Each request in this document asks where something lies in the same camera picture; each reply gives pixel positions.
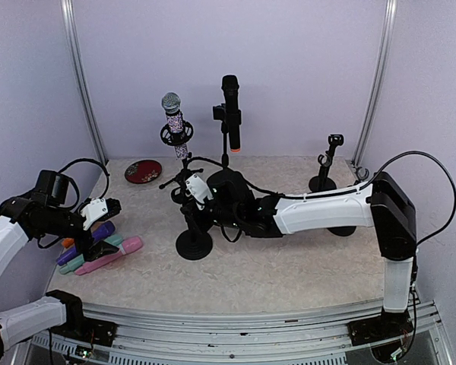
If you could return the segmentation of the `teal microphone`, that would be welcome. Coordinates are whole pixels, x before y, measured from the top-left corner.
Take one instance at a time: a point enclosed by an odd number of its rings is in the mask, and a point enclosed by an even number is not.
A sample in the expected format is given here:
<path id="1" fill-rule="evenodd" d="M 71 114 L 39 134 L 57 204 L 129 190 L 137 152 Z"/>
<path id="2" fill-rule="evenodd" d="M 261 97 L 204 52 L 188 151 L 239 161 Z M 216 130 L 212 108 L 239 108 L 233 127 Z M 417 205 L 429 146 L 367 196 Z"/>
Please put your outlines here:
<path id="1" fill-rule="evenodd" d="M 112 236 L 109 236 L 103 240 L 105 243 L 109 243 L 113 246 L 118 246 L 121 244 L 123 241 L 123 238 L 119 234 L 113 234 Z M 61 275 L 66 275 L 69 272 L 74 272 L 78 268 L 80 268 L 83 264 L 85 263 L 84 257 L 82 255 L 79 255 L 75 257 L 74 259 L 70 260 L 63 266 L 59 267 L 59 273 Z"/>

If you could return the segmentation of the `purple microphone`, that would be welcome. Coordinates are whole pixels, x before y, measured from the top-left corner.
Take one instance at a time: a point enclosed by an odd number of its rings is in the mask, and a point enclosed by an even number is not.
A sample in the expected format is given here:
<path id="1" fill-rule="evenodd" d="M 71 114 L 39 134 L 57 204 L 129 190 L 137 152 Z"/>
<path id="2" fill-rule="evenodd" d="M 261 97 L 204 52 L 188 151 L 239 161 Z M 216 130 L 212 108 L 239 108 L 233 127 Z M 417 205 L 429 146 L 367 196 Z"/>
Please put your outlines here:
<path id="1" fill-rule="evenodd" d="M 116 231 L 115 225 L 111 221 L 106 221 L 102 223 L 100 226 L 98 226 L 97 229 L 95 229 L 94 232 L 92 232 L 92 237 L 93 237 L 93 244 L 98 243 L 101 240 L 104 240 L 108 238 L 109 236 L 113 235 Z M 59 266 L 63 266 L 70 262 L 72 259 L 75 259 L 77 256 L 79 256 L 79 253 L 77 252 L 75 245 L 74 245 L 74 240 L 73 239 L 67 239 L 67 241 L 71 241 L 71 244 L 66 248 L 66 250 L 57 258 L 56 263 Z"/>

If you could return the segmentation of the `pink microphone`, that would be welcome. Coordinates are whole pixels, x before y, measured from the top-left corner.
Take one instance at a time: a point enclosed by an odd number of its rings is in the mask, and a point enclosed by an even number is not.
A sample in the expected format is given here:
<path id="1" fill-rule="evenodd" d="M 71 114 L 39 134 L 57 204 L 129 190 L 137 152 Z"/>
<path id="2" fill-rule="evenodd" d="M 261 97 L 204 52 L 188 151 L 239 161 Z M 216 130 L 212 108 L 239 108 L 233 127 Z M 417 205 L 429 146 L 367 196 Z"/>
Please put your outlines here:
<path id="1" fill-rule="evenodd" d="M 139 236 L 133 236 L 131 238 L 123 240 L 122 243 L 118 245 L 119 251 L 117 253 L 112 255 L 106 255 L 95 261 L 86 261 L 80 268 L 74 271 L 74 274 L 78 276 L 89 274 L 97 270 L 98 268 L 102 268 L 110 262 L 115 261 L 116 259 L 120 259 L 123 256 L 138 251 L 140 248 L 143 247 L 143 245 L 143 241 Z"/>

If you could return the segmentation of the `silver rhinestone microphone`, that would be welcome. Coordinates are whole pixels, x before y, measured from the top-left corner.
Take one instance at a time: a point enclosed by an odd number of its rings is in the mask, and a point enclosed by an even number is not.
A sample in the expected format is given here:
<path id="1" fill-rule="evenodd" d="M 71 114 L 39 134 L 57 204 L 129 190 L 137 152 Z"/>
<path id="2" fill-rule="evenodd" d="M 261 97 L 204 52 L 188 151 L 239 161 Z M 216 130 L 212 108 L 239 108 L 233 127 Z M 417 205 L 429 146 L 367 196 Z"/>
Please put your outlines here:
<path id="1" fill-rule="evenodd" d="M 166 125 L 162 128 L 161 137 L 169 146 L 174 147 L 178 159 L 188 157 L 185 131 L 185 121 L 180 110 L 180 97 L 168 92 L 161 100 L 161 105 L 166 114 Z"/>

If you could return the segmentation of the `black tall microphone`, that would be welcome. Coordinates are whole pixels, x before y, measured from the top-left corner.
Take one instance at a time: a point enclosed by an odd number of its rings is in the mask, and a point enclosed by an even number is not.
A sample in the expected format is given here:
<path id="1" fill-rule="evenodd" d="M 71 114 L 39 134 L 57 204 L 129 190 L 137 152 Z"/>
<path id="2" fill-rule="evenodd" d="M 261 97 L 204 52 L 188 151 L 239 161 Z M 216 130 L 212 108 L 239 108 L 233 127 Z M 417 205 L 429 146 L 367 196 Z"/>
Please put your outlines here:
<path id="1" fill-rule="evenodd" d="M 239 83 L 235 75 L 225 75 L 222 78 L 222 91 L 225 98 L 225 123 L 228 126 L 230 150 L 241 151 L 241 112 L 239 110 Z"/>

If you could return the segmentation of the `orange microphone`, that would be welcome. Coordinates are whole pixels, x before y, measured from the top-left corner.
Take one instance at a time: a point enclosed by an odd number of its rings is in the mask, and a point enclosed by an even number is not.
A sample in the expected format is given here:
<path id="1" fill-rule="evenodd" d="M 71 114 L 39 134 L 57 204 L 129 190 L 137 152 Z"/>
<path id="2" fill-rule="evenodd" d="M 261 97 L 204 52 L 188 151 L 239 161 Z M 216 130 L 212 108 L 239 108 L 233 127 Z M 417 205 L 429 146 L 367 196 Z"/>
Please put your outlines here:
<path id="1" fill-rule="evenodd" d="M 68 249 L 69 247 L 73 246 L 74 245 L 74 239 L 72 238 L 65 238 L 63 239 L 62 241 L 62 246 L 65 248 L 65 249 Z"/>

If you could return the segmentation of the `black round-base stand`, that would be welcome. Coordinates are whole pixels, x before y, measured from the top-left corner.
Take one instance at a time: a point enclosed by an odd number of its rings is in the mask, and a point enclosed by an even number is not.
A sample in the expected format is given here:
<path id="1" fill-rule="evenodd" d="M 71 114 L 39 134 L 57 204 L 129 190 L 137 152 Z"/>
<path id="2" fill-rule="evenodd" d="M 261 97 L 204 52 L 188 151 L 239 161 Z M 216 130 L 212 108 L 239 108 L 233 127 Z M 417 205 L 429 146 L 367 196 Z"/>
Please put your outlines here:
<path id="1" fill-rule="evenodd" d="M 328 136 L 328 149 L 325 152 L 326 164 L 328 166 L 332 165 L 335 151 L 337 147 L 340 147 L 344 144 L 344 136 L 342 134 L 330 134 Z"/>

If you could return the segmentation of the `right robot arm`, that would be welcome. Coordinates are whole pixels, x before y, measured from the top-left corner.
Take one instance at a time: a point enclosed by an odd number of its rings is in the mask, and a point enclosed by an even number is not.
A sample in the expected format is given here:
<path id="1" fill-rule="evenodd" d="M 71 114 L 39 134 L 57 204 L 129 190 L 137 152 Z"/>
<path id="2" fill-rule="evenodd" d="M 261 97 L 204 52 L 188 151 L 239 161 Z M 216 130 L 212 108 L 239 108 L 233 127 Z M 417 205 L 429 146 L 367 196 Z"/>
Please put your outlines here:
<path id="1" fill-rule="evenodd" d="M 178 236 L 176 250 L 192 261 L 211 252 L 213 226 L 263 239 L 318 229 L 374 228 L 385 273 L 382 311 L 373 329 L 383 338 L 392 336 L 408 318 L 419 246 L 446 230 L 456 213 L 453 202 L 447 221 L 419 239 L 415 206 L 384 167 L 368 181 L 298 195 L 259 188 L 229 167 L 221 167 L 208 179 L 192 170 L 179 189 L 184 194 L 181 212 L 188 228 Z"/>

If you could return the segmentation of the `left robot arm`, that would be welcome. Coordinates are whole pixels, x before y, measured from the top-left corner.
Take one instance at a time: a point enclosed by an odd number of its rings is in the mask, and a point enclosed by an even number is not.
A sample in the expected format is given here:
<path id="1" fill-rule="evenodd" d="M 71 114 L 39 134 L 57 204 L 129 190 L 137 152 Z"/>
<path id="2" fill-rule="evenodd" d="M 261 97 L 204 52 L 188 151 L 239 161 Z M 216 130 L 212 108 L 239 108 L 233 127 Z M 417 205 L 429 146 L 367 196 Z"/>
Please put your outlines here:
<path id="1" fill-rule="evenodd" d="M 0 277 L 27 243 L 47 235 L 56 240 L 72 238 L 77 252 L 88 261 L 118 252 L 116 246 L 96 242 L 91 227 L 118 215 L 120 201 L 101 195 L 67 206 L 68 188 L 75 186 L 63 170 L 41 170 L 31 190 L 0 204 Z M 48 292 L 35 302 L 0 313 L 0 356 L 43 330 L 63 327 L 75 338 L 83 338 L 90 325 L 79 297 L 61 290 Z"/>

